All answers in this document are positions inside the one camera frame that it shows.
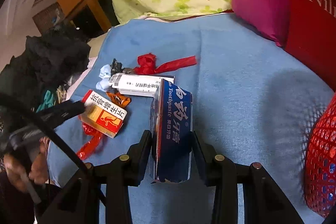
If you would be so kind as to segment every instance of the red plastic bag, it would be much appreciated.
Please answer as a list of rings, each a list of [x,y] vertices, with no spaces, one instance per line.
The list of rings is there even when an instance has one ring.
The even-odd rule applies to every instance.
[[[169,61],[155,68],[156,56],[152,53],[144,54],[138,57],[140,67],[135,67],[134,71],[138,75],[155,75],[158,73],[174,71],[197,64],[196,57],[190,56],[178,60]]]
[[[77,152],[77,156],[81,160],[86,160],[92,153],[95,151],[96,147],[100,143],[100,140],[103,138],[104,134],[100,131],[94,129],[92,126],[89,126],[86,123],[82,123],[84,133],[86,135],[93,136],[93,138],[88,141],[82,148]]]

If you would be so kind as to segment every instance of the bed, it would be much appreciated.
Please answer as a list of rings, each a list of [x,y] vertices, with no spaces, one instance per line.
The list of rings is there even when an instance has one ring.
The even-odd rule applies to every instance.
[[[113,58],[135,67],[137,56],[148,52],[157,55],[157,65],[196,55],[196,66],[171,73],[194,95],[194,129],[234,162],[262,163],[304,222],[322,223],[323,218],[305,204],[303,167],[308,134],[334,94],[327,84],[234,14],[217,14],[173,23],[137,19],[112,28],[71,99],[81,100],[88,89],[95,90],[100,68]],[[86,161],[101,165],[126,153],[149,128],[150,103],[151,98],[132,96],[122,130],[114,139],[106,137]],[[56,131],[74,151],[90,139],[77,117]],[[48,166],[51,179],[61,187],[77,170],[53,143]],[[151,182],[147,171],[139,187],[129,188],[133,223],[210,222],[214,188],[203,185],[194,159],[188,181]],[[238,194],[243,223],[242,187]],[[100,223],[105,223],[102,204]]]

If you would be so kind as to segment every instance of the basket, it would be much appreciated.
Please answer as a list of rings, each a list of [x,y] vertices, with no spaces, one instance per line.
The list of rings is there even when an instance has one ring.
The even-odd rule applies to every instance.
[[[324,218],[336,204],[335,155],[336,94],[313,130],[305,165],[307,205]]]

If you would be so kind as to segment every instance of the blue toothpaste box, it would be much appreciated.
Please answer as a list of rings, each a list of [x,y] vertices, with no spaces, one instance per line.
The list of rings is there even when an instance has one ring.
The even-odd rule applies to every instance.
[[[149,159],[157,182],[181,182],[190,177],[193,95],[162,79],[151,105],[153,135]]]

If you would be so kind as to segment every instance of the cardboard box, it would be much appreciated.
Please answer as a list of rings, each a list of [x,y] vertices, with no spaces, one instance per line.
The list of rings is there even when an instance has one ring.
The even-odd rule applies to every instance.
[[[86,111],[80,115],[80,120],[114,138],[123,125],[127,111],[93,90],[86,93],[82,102]]]
[[[193,96],[164,79],[151,105],[153,134],[149,159],[152,178],[157,182],[181,182],[190,178]]]
[[[109,85],[118,89],[123,95],[153,97],[161,83],[161,79],[174,83],[174,76],[116,73],[110,78]]]

